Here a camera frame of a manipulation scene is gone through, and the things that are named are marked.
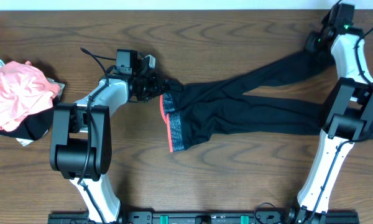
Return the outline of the black leggings red waistband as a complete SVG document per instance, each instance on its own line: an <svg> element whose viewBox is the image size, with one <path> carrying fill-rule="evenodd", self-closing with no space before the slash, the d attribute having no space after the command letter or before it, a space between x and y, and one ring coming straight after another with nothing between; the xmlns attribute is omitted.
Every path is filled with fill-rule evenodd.
<svg viewBox="0 0 373 224"><path fill-rule="evenodd" d="M251 96L248 91L302 82L333 65L334 58L327 50L302 50L227 80L186 85L167 81L168 90L160 97L160 112L167 126L170 152L207 142L213 134L319 134L320 104Z"/></svg>

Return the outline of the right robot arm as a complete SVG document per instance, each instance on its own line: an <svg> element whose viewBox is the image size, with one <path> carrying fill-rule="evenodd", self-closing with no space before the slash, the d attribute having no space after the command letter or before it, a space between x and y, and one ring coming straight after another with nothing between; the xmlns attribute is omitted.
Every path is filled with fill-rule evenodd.
<svg viewBox="0 0 373 224"><path fill-rule="evenodd" d="M359 223L357 212L328 210L341 166L357 142L373 138L373 78L364 44L366 32L354 27L354 5L338 1L312 32L306 49L329 47L338 81L320 113L320 141L307 180L283 223Z"/></svg>

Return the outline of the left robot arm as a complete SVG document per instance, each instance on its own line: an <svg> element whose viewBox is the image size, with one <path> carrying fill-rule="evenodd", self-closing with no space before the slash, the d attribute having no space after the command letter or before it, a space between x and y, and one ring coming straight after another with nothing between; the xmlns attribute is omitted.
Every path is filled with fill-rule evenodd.
<svg viewBox="0 0 373 224"><path fill-rule="evenodd" d="M74 103L53 112L50 166L81 194L85 213L53 213L49 223L125 223L121 201L109 180L112 159L111 116L126 103L146 103L167 84L155 71L156 59L119 49L114 65L103 69L98 86Z"/></svg>

